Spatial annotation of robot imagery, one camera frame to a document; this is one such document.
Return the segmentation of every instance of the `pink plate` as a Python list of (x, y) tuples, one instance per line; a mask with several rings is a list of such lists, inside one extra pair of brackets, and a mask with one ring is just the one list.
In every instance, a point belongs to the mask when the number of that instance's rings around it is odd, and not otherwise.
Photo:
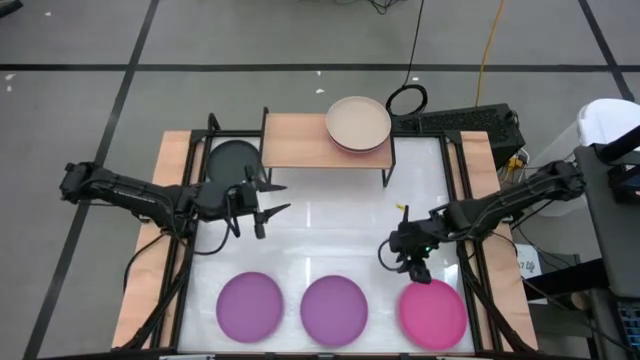
[(460, 295), (446, 283), (412, 283), (399, 301), (402, 330), (415, 344), (429, 350), (455, 346), (467, 329), (467, 313)]

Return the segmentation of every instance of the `beige plate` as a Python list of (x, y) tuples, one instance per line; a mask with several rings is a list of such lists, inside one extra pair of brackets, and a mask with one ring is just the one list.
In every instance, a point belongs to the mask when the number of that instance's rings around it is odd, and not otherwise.
[(327, 130), (335, 142), (355, 150), (372, 150), (391, 132), (391, 118), (377, 101), (363, 96), (338, 100), (327, 112)]

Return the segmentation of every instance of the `wooden shelf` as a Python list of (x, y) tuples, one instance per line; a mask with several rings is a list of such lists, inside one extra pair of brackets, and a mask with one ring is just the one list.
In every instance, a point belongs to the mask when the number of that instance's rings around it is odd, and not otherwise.
[(325, 114), (267, 114), (262, 144), (265, 168), (391, 169), (391, 138), (364, 154), (340, 148), (327, 132)]

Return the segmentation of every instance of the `purple plate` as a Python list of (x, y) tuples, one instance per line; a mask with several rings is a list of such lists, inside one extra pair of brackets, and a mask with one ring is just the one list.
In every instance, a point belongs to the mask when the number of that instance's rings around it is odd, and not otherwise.
[(316, 280), (302, 297), (302, 325), (319, 344), (338, 347), (354, 341), (367, 324), (369, 308), (362, 290), (342, 276)]
[(280, 324), (282, 292), (265, 274), (248, 272), (231, 279), (222, 288), (216, 316), (222, 331), (235, 341), (258, 342)]

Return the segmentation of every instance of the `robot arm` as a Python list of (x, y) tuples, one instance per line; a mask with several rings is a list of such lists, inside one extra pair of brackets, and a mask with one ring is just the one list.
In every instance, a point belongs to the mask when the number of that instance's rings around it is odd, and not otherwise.
[(440, 243), (484, 240), (500, 221), (541, 200), (569, 201), (584, 193), (582, 173), (572, 163), (551, 162), (509, 189), (481, 199), (454, 201), (431, 210), (431, 218), (408, 221), (409, 207), (398, 228), (389, 235), (389, 248), (397, 253), (397, 272), (409, 272), (411, 280), (431, 283), (425, 265)]
[(245, 168), (246, 181), (229, 188), (215, 182), (192, 186), (159, 186), (113, 173), (94, 163), (67, 164), (60, 190), (62, 199), (77, 204), (82, 200), (100, 199), (127, 209), (138, 217), (151, 219), (162, 231), (182, 238), (191, 234), (193, 220), (225, 220), (240, 236), (237, 217), (253, 215), (256, 237), (264, 238), (264, 224), (277, 212), (288, 207), (281, 205), (260, 210), (256, 192), (278, 191), (284, 186), (262, 182)]

